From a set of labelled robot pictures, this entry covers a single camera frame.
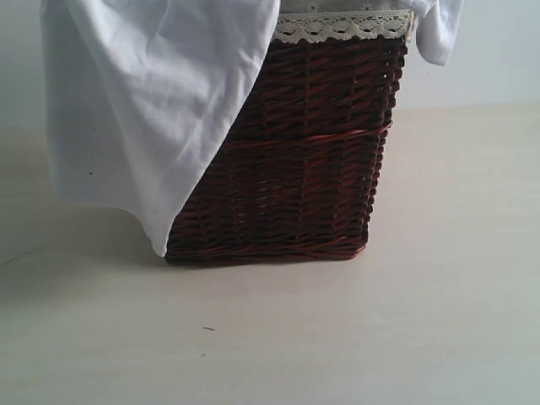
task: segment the wall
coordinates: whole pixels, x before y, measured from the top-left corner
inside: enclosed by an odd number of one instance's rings
[[[40,0],[0,0],[0,127],[44,125]],[[451,62],[411,46],[399,108],[540,101],[540,2],[467,0]]]

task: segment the wicker basket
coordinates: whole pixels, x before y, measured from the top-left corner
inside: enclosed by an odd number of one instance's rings
[[[166,260],[350,259],[365,247],[405,38],[274,40]]]

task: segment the cream lace edging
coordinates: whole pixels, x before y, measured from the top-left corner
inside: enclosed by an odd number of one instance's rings
[[[273,39],[289,44],[301,40],[324,42],[330,38],[371,40],[379,35],[409,39],[414,20],[410,10],[280,14]]]

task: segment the laundry basket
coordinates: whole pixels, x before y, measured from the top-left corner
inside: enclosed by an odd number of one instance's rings
[[[255,87],[172,226],[166,260],[361,252],[412,24],[408,11],[281,15]]]

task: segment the woven basket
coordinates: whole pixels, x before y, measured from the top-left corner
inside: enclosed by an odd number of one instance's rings
[[[350,259],[365,247],[405,38],[270,45],[166,260]]]

